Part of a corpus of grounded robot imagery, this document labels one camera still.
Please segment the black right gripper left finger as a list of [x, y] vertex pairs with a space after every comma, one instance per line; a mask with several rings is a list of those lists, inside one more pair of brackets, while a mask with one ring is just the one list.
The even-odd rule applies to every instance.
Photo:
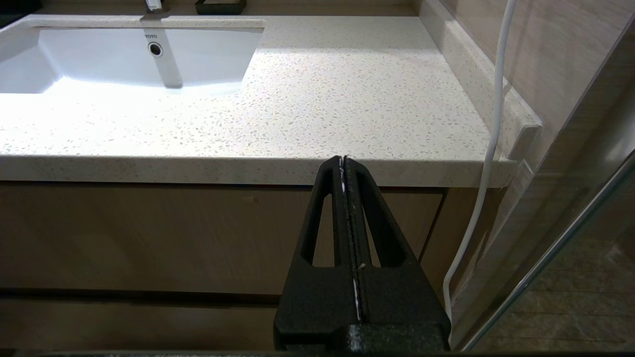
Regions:
[[[325, 197], [331, 196], [335, 264], [316, 267], [316, 241]], [[343, 158], [320, 165], [274, 319], [279, 351], [335, 346], [336, 332], [359, 321]]]

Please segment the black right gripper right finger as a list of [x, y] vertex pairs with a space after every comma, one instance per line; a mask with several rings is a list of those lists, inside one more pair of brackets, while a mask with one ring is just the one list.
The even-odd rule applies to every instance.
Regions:
[[355, 255], [355, 352], [445, 352], [450, 322], [369, 170], [345, 158]]

